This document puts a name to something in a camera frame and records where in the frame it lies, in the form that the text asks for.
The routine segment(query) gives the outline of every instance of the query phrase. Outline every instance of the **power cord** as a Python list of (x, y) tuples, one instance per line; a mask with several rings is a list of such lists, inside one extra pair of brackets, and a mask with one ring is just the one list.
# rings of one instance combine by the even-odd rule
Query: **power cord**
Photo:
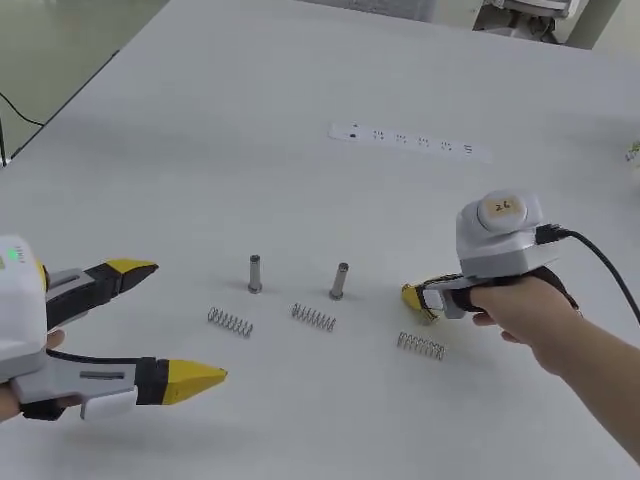
[(638, 308), (638, 304), (633, 298), (633, 295), (631, 295), (631, 292), (629, 291), (627, 284), (624, 282), (622, 275), (620, 275), (620, 272), (618, 272), (613, 263), (611, 263), (611, 260), (609, 260), (607, 256), (602, 252), (602, 250), (596, 247), (596, 245), (591, 240), (589, 240), (581, 233), (574, 232), (573, 230), (567, 230), (566, 228), (562, 228), (560, 225), (541, 225), (536, 229), (536, 243), (538, 245), (557, 242), (568, 237), (575, 238), (576, 240), (582, 242), (583, 245), (585, 245), (589, 250), (595, 253), (600, 261), (604, 263), (609, 272), (611, 272), (611, 275), (613, 275), (613, 278), (620, 287), (620, 290), (622, 290), (622, 293), (627, 299), (627, 302), (629, 303), (629, 306), (631, 307), (636, 320), (638, 320), (638, 323), (640, 323), (640, 308)]
[[(24, 116), (22, 114), (22, 112), (20, 112), (20, 110), (18, 110), (18, 108), (13, 104), (13, 102), (11, 100), (9, 100), (7, 98), (7, 96), (0, 92), (0, 98), (2, 98), (5, 102), (7, 102), (7, 105), (9, 105), (9, 107), (11, 107), (11, 110), (13, 110), (16, 115), (18, 115), (22, 120), (24, 120), (27, 123), (31, 123), (32, 125), (36, 125), (40, 128), (44, 127), (44, 123), (40, 123), (40, 122), (36, 122), (35, 120), (32, 120), (26, 116)], [(2, 119), (0, 118), (0, 162), (2, 164), (2, 167), (6, 167), (7, 166), (7, 151), (5, 148), (5, 144), (4, 144), (4, 131), (2, 129)]]
[(2, 131), (2, 119), (0, 118), (0, 162), (2, 167), (7, 166), (7, 152), (4, 148), (4, 132)]
[(44, 127), (44, 123), (40, 123), (40, 122), (36, 122), (35, 120), (31, 120), (30, 118), (27, 118), (22, 113), (20, 113), (20, 110), (18, 110), (18, 108), (11, 102), (11, 100), (9, 100), (2, 92), (0, 92), (0, 97), (2, 97), (4, 99), (4, 101), (7, 102), (7, 105), (9, 105), (11, 107), (11, 110), (16, 112), (16, 115), (18, 115), (25, 122), (31, 123), (33, 125), (37, 125), (38, 127)]

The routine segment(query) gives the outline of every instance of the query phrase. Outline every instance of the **sticker with number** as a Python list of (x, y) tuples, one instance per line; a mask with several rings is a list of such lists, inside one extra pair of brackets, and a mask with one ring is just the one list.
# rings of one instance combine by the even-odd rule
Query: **sticker with number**
[(488, 198), (484, 201), (484, 206), (490, 217), (502, 217), (514, 215), (522, 212), (522, 205), (518, 197)]
[(468, 142), (435, 138), (430, 135), (414, 135), (385, 128), (367, 127), (357, 122), (332, 124), (329, 130), (329, 137), (361, 145), (395, 147), (453, 159), (485, 163), (491, 163), (492, 159), (489, 150)]

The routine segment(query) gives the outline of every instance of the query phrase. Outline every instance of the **gray floor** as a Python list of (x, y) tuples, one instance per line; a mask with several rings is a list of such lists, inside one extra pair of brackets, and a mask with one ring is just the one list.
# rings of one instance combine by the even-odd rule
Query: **gray floor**
[[(0, 0), (0, 92), (48, 119), (168, 0)], [(7, 152), (37, 127), (0, 99)]]

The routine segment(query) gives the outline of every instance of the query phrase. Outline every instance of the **human hand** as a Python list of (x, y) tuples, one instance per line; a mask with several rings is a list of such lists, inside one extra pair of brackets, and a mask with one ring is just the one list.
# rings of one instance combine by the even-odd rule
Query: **human hand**
[[(64, 332), (58, 330), (47, 337), (47, 348), (56, 348), (64, 341)], [(20, 401), (9, 384), (0, 385), (0, 422), (4, 422), (20, 414)]]
[(476, 325), (500, 326), (503, 339), (531, 347), (540, 365), (554, 374), (564, 345), (584, 322), (562, 293), (535, 277), (504, 287), (476, 287), (470, 299), (487, 312), (474, 315)]

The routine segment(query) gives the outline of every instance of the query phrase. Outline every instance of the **metal peg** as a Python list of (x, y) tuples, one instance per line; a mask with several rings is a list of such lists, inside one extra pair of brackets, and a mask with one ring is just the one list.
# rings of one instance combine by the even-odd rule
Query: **metal peg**
[(340, 300), (344, 295), (342, 289), (344, 288), (344, 281), (347, 279), (348, 271), (348, 263), (341, 263), (338, 265), (336, 279), (333, 281), (333, 288), (329, 291), (329, 297), (331, 297), (332, 300)]
[(248, 289), (251, 293), (260, 293), (262, 291), (262, 283), (260, 282), (260, 255), (251, 255), (251, 257), (249, 257)]

